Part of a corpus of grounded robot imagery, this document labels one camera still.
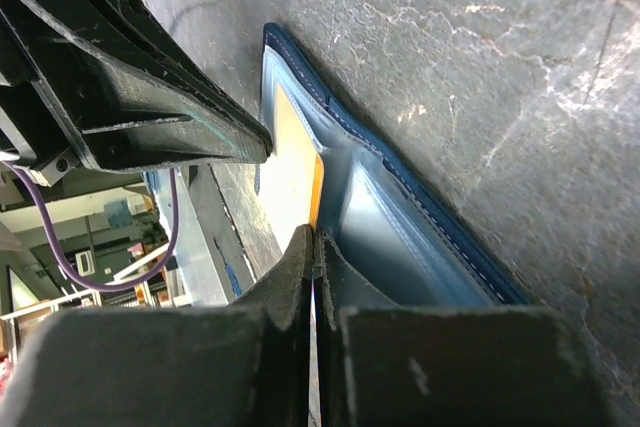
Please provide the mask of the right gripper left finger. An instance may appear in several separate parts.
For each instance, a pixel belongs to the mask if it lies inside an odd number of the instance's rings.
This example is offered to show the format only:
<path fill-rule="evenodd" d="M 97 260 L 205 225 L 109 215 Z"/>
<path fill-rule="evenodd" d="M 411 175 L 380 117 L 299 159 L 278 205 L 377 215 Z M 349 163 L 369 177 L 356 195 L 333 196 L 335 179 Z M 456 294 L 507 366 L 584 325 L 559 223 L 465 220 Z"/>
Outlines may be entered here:
<path fill-rule="evenodd" d="M 304 426 L 313 233 L 225 307 L 50 315 L 1 401 L 5 426 Z"/>

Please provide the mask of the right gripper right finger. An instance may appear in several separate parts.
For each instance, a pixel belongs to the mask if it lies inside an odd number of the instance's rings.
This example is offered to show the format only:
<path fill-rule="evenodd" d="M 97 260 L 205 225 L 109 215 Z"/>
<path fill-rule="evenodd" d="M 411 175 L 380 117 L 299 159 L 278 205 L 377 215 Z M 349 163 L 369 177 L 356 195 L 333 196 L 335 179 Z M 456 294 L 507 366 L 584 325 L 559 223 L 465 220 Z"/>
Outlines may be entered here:
<path fill-rule="evenodd" d="M 406 307 L 314 239 L 326 426 L 611 426 L 579 335 L 538 306 Z"/>

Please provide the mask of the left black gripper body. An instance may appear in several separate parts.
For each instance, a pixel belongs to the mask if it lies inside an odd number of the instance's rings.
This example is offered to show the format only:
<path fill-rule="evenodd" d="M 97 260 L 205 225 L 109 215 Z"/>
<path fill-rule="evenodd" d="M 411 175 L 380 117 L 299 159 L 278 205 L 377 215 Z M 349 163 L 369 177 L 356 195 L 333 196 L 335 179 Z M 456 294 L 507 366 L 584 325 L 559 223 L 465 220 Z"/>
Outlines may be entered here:
<path fill-rule="evenodd" d="M 29 15 L 12 21 L 1 10 L 1 160 L 51 187 L 80 166 L 62 116 L 78 63 L 68 49 L 30 36 L 38 32 Z"/>

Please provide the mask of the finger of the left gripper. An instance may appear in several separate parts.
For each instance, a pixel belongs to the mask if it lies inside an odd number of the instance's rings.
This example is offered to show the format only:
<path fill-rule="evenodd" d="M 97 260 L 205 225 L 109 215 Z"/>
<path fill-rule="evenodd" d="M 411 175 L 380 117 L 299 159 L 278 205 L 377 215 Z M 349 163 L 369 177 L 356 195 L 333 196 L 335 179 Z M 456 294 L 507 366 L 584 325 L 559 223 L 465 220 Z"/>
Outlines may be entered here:
<path fill-rule="evenodd" d="M 86 168 L 142 172 L 199 162 L 261 163 L 267 130 L 211 81 L 142 0 L 1 0 L 12 21 L 37 23 L 66 48 L 78 80 L 63 102 L 68 138 Z"/>

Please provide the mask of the blue card holder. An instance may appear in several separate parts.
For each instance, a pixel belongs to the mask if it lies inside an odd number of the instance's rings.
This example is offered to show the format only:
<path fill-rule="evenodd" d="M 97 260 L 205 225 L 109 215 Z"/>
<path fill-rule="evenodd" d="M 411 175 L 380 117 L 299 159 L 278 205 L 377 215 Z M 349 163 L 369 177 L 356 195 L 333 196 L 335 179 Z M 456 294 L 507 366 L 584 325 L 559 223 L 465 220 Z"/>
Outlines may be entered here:
<path fill-rule="evenodd" d="M 403 305 L 524 305 L 527 297 L 394 150 L 342 105 L 281 26 L 263 28 L 261 119 L 281 84 L 324 163 L 317 225 L 329 251 Z"/>

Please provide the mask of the gold credit card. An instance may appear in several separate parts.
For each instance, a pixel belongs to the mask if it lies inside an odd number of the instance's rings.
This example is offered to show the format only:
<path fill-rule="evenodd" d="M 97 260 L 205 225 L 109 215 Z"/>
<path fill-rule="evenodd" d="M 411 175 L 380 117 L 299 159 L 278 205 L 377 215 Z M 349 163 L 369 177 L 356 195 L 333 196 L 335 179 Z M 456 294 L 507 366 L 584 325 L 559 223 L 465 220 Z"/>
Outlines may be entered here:
<path fill-rule="evenodd" d="M 298 226 L 317 225 L 324 163 L 296 101 L 281 84 L 271 100 L 274 152 L 260 168 L 258 198 L 284 250 Z"/>

